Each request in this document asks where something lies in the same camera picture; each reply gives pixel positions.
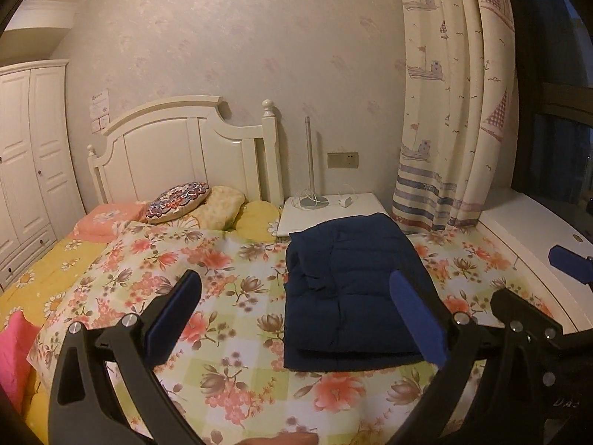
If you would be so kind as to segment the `person's thumb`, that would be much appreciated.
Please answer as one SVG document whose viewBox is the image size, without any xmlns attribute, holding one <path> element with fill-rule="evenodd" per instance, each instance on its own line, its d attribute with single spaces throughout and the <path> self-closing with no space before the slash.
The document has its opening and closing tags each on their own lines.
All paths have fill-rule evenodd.
<svg viewBox="0 0 593 445">
<path fill-rule="evenodd" d="M 251 437 L 237 445 L 318 445 L 319 435 L 312 432 L 280 433 L 273 437 Z"/>
</svg>

